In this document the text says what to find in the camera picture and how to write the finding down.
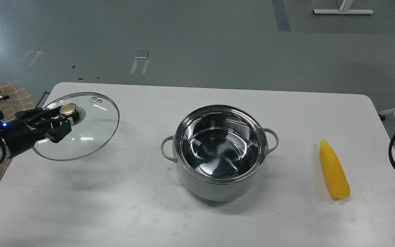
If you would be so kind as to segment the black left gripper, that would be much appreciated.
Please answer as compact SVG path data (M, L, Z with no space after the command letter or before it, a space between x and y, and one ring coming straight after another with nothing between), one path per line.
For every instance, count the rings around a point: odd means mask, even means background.
M71 132L72 123L80 120L80 112L77 105L61 105L19 111L15 117L0 123L0 138L7 158L26 152L42 139L60 142Z

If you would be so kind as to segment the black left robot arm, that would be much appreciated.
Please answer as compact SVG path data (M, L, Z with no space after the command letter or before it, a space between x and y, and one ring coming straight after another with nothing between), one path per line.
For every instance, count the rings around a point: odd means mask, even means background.
M8 100L7 94L0 95L0 102ZM80 122L80 108L74 103L52 109L33 108L19 111L14 119L3 122L0 110L0 164L34 147L37 141L49 139L58 143Z

